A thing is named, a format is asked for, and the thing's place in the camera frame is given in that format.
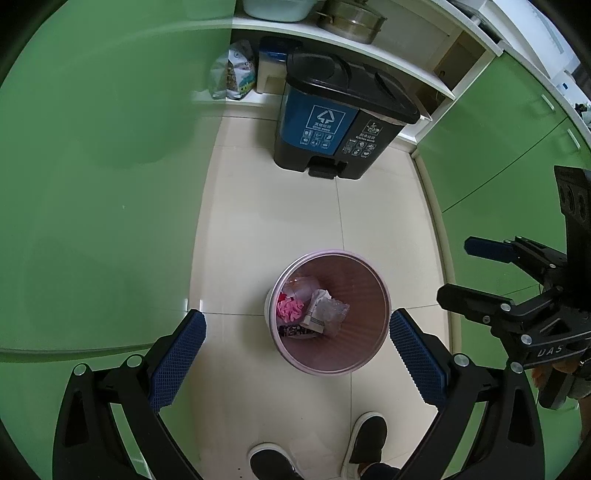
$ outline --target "white shoe sole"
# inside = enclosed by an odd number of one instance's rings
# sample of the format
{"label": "white shoe sole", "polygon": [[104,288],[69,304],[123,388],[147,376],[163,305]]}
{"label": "white shoe sole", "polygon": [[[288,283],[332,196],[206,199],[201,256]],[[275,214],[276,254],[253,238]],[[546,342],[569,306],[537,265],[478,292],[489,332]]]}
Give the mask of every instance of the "white shoe sole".
{"label": "white shoe sole", "polygon": [[293,467],[293,469],[295,470],[295,472],[300,477],[304,478],[304,475],[300,472],[299,468],[294,463],[294,461],[291,459],[291,457],[289,456],[289,454],[283,448],[281,448],[279,445],[277,445],[276,443],[260,443],[259,445],[251,448],[250,451],[248,452],[248,455],[246,456],[246,458],[248,460],[248,466],[251,465],[251,458],[253,457],[253,455],[255,453],[257,453],[257,452],[262,451],[262,450],[275,450],[276,452],[279,452],[285,458],[287,458],[287,460],[289,461],[289,463],[291,464],[291,466]]}
{"label": "white shoe sole", "polygon": [[357,439],[357,435],[359,434],[359,431],[361,430],[361,426],[367,420],[369,420],[371,417],[382,417],[384,419],[384,416],[381,413],[378,413],[376,411],[369,411],[367,413],[364,413],[363,415],[361,415],[357,419],[357,421],[355,422],[355,425],[353,426],[353,431],[351,432],[351,438],[349,439],[349,446],[347,447],[347,453],[345,453],[345,459],[343,460],[343,467],[340,470],[340,477],[343,480],[359,480],[359,472],[358,472],[359,465],[349,463],[349,460],[351,460],[351,455],[353,455],[353,448],[355,447],[355,440]]}

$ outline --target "white plastic container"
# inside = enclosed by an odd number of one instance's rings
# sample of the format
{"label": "white plastic container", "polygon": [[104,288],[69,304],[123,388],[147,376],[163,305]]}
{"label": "white plastic container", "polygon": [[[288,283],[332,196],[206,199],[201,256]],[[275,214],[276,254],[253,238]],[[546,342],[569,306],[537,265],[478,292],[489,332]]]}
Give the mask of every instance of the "white plastic container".
{"label": "white plastic container", "polygon": [[263,37],[259,43],[259,66],[256,74],[256,91],[282,95],[287,76],[286,61],[290,51],[301,46],[299,40]]}
{"label": "white plastic container", "polygon": [[281,95],[285,89],[287,68],[285,62],[260,53],[259,69],[256,74],[256,91]]}
{"label": "white plastic container", "polygon": [[305,19],[319,0],[243,0],[251,17],[274,22],[299,22]]}

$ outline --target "shoe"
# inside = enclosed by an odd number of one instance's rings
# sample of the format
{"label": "shoe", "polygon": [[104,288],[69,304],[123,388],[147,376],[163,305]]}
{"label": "shoe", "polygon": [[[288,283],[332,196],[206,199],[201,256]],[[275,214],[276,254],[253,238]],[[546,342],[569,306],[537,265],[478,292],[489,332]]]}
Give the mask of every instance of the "shoe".
{"label": "shoe", "polygon": [[304,480],[287,452],[274,443],[261,443],[248,452],[248,463],[258,480]]}
{"label": "shoe", "polygon": [[343,480],[359,480],[359,465],[379,463],[386,444],[388,426],[381,413],[371,411],[355,422],[340,476]]}

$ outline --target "blue gripper pad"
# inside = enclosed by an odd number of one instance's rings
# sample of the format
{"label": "blue gripper pad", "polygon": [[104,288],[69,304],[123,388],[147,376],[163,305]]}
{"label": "blue gripper pad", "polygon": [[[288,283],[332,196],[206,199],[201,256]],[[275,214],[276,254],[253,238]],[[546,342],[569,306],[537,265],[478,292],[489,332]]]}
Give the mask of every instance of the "blue gripper pad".
{"label": "blue gripper pad", "polygon": [[447,401],[447,376],[417,330],[398,311],[390,317],[390,338],[419,393],[425,403],[442,408]]}
{"label": "blue gripper pad", "polygon": [[148,400],[156,413],[173,402],[195,356],[203,345],[205,333],[205,317],[203,313],[195,311],[152,374]]}
{"label": "blue gripper pad", "polygon": [[464,250],[473,257],[487,258],[496,262],[511,263],[519,258],[511,244],[476,236],[471,236],[464,242]]}

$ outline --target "pink tissue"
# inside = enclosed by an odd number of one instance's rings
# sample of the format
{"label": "pink tissue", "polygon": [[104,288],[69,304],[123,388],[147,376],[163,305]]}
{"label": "pink tissue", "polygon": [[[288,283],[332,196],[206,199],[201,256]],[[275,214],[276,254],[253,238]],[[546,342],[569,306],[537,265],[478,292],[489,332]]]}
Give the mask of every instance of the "pink tissue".
{"label": "pink tissue", "polygon": [[279,318],[286,323],[292,323],[299,320],[303,315],[304,302],[301,300],[294,299],[292,297],[286,297],[285,294],[279,295],[279,301],[277,302],[277,315]]}

